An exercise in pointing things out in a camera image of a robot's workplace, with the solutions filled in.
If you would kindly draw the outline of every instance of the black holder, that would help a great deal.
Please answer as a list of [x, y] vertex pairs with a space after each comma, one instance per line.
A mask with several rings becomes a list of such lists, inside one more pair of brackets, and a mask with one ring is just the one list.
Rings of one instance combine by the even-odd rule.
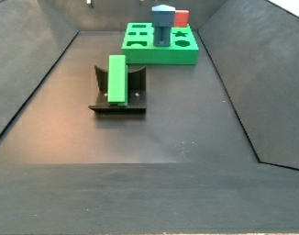
[[101, 113], [125, 114], [146, 112], [146, 66], [127, 73], [127, 106], [111, 106], [109, 103], [109, 71], [97, 67], [98, 101], [90, 108]]

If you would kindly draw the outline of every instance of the red cube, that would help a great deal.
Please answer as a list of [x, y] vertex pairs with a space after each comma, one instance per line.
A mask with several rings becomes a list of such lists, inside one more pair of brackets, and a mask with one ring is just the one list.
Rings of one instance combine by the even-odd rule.
[[187, 23], [189, 23], [189, 11], [177, 10], [175, 11], [174, 26], [185, 28], [185, 27], [187, 27]]

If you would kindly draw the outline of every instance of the blue block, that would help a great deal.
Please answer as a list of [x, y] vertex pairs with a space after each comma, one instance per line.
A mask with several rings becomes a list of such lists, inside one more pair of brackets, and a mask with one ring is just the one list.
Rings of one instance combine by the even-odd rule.
[[153, 7], [154, 27], [173, 27], [175, 19], [175, 7], [159, 5]]
[[157, 47], [170, 47], [173, 37], [171, 27], [155, 27], [155, 41], [154, 45]]

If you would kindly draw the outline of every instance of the bin floor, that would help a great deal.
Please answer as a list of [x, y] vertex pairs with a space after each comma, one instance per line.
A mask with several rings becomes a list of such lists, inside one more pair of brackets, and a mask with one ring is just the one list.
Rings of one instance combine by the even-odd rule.
[[89, 109], [122, 41], [78, 36], [0, 139], [0, 233], [299, 232], [299, 172], [257, 162], [201, 43], [147, 67], [145, 116]]

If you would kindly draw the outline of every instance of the green block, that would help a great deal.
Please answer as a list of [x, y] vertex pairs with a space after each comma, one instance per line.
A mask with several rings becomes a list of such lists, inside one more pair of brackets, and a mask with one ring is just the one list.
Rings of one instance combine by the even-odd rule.
[[130, 23], [123, 42], [127, 63], [197, 64], [199, 46], [190, 25], [173, 28], [170, 47], [154, 46], [153, 23]]
[[127, 57], [110, 56], [109, 102], [115, 106], [127, 105]]

